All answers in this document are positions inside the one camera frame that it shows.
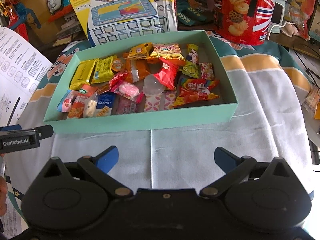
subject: white fabric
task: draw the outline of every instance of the white fabric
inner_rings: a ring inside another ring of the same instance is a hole
[[[284,157],[307,192],[313,191],[308,137],[298,98],[286,73],[280,69],[252,73],[234,70],[228,76],[239,101],[230,122],[152,131],[55,135],[42,140],[40,148],[5,156],[13,187],[25,193],[52,156],[71,162],[115,145],[119,148],[119,162],[109,174],[132,190],[200,190],[224,175],[213,158],[215,148],[222,146],[238,156],[250,155],[262,162]],[[42,106],[40,109],[27,107],[20,119],[23,128],[42,124],[39,116],[43,117],[49,100],[41,98],[37,103]]]

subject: printed page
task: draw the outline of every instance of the printed page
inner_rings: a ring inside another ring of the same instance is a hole
[[[28,226],[20,214],[15,210],[8,196],[5,203],[7,204],[7,212],[1,217],[1,221],[4,227],[4,235],[10,239],[28,229]]]
[[[51,66],[19,34],[0,28],[0,127],[16,124]]]

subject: yellow snack packet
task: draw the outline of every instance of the yellow snack packet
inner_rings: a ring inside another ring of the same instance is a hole
[[[113,78],[114,73],[112,72],[111,68],[115,59],[117,59],[117,56],[114,55],[105,59],[99,59],[96,62],[96,68],[94,69],[91,84],[107,82]]]
[[[181,49],[177,43],[153,44],[153,52],[149,56],[148,63],[158,63],[160,57],[170,60],[178,66],[186,64],[186,60],[182,56]]]
[[[143,43],[133,47],[128,55],[128,59],[148,59],[152,43]]]
[[[83,85],[90,85],[90,78],[96,61],[96,59],[91,59],[80,62],[71,80],[69,89],[80,90]]]

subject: pink candy wrapper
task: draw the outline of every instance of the pink candy wrapper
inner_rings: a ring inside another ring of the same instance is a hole
[[[137,103],[121,97],[116,114],[133,114],[137,112]]]
[[[112,89],[111,92],[121,95],[125,98],[130,99],[131,101],[139,104],[142,100],[143,93],[139,88],[127,81],[120,80]]]

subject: cartoon dog figure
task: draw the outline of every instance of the cartoon dog figure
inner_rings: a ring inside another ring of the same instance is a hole
[[[303,21],[308,17],[307,14],[301,11],[301,5],[306,0],[288,0],[290,20],[303,28]]]

